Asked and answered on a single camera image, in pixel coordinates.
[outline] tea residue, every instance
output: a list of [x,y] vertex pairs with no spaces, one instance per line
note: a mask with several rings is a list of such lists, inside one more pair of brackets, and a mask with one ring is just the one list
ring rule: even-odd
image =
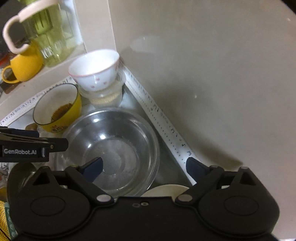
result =
[[67,113],[68,110],[72,107],[71,103],[65,104],[58,108],[53,114],[52,114],[52,122],[60,119],[64,114]]

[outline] measuring tape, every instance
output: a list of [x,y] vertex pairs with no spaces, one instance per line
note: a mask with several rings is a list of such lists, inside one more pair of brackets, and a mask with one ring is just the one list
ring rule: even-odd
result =
[[0,126],[9,126],[12,122],[20,118],[23,114],[27,113],[29,110],[33,109],[37,104],[38,100],[48,91],[57,87],[59,85],[63,85],[66,83],[76,84],[72,77],[67,77],[64,80],[50,86],[49,88],[39,92],[34,95],[32,98],[26,100],[24,103],[15,108],[12,112],[10,112],[5,118],[0,121]]
[[186,161],[189,157],[197,160],[198,158],[131,71],[122,62],[120,63],[120,67],[124,69],[126,74],[126,86],[144,109],[191,184],[196,184],[196,181],[186,171]]
[[[120,62],[120,67],[124,70],[126,75],[126,86],[132,92],[134,97],[140,103],[145,113],[151,120],[155,129],[160,134],[161,138],[164,140],[174,158],[177,160],[178,164],[186,174],[187,178],[191,182],[191,184],[196,184],[196,181],[187,173],[186,171],[186,160],[188,157],[193,157],[195,159],[196,156],[189,148],[183,137],[177,132],[176,128],[166,117],[161,108],[156,104],[153,98],[149,95],[149,93],[145,90],[145,88],[139,83],[139,81],[134,77],[131,71]],[[63,85],[66,83],[75,84],[75,81],[70,76],[65,78],[64,80],[58,82],[55,85],[52,85],[48,89],[45,89],[32,98],[28,99],[24,103],[22,103],[19,107],[14,109],[8,116],[6,116],[0,122],[0,126],[9,126],[12,122],[17,120],[23,114],[27,113],[29,110],[33,109],[37,104],[38,100],[52,88]]]

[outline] mug handle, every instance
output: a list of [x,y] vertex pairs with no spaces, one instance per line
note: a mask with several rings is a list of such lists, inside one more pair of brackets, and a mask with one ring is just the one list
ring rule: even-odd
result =
[[4,72],[5,72],[5,70],[7,70],[7,69],[9,69],[9,68],[11,68],[11,65],[7,65],[7,66],[2,70],[2,72],[1,72],[2,80],[3,80],[5,83],[9,83],[9,84],[15,84],[15,83],[20,82],[19,80],[7,80],[7,79],[5,79],[5,77],[4,77]]

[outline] glass teapot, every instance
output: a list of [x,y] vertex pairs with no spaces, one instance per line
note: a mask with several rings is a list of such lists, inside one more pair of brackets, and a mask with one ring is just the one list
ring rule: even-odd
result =
[[52,67],[64,61],[76,47],[73,31],[67,18],[62,17],[58,0],[20,0],[27,5],[10,18],[3,28],[3,38],[11,52],[23,53],[29,46],[16,48],[9,36],[15,22],[23,24],[28,37],[37,43],[44,65]]

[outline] yellow cup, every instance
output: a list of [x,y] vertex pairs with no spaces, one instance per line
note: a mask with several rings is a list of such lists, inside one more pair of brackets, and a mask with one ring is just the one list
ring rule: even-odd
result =
[[[36,75],[42,66],[43,60],[39,50],[37,46],[32,43],[25,52],[16,55],[10,60],[10,65],[2,70],[1,76],[3,81],[9,84],[24,82]],[[12,69],[16,80],[10,81],[4,77],[5,70],[9,68]]]
[[81,113],[81,97],[75,85],[67,83],[54,87],[37,102],[33,119],[51,133],[66,130]]

